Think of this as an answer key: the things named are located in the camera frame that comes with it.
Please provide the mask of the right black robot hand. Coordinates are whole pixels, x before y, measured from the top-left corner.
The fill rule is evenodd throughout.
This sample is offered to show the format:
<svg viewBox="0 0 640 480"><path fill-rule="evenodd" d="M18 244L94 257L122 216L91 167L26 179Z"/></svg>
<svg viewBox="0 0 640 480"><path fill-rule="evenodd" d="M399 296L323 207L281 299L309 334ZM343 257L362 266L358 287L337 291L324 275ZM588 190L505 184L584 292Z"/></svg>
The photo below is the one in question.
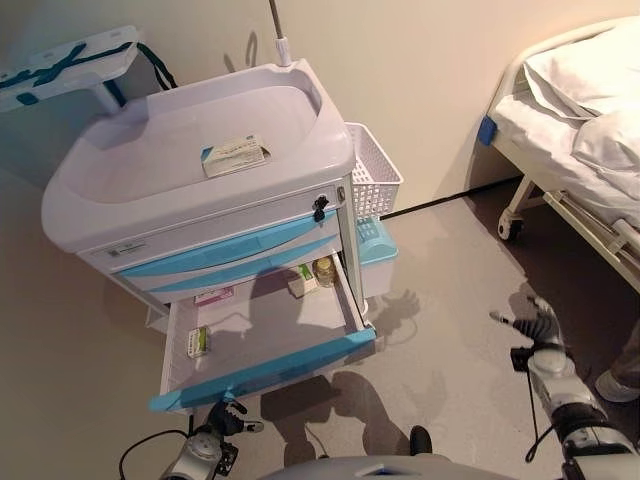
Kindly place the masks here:
<svg viewBox="0 0 640 480"><path fill-rule="evenodd" d="M533 318L508 318L498 311L490 311L489 317L499 324L508 325L524 337L533 341L536 349L556 349L566 351L558 317L551 304L537 295L528 295L527 301L533 306Z"/></svg>

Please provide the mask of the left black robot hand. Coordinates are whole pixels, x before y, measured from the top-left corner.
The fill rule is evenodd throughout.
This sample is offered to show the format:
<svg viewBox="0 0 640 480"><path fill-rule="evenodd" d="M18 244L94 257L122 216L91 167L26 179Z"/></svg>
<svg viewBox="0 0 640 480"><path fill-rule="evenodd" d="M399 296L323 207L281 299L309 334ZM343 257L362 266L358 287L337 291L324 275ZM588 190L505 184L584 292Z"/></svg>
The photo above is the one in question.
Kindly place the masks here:
<svg viewBox="0 0 640 480"><path fill-rule="evenodd" d="M264 423L259 420L246 420L248 409L237 400L223 400L216 403L207 416L207 423L222 436L233 436L239 433L260 433Z"/></svg>

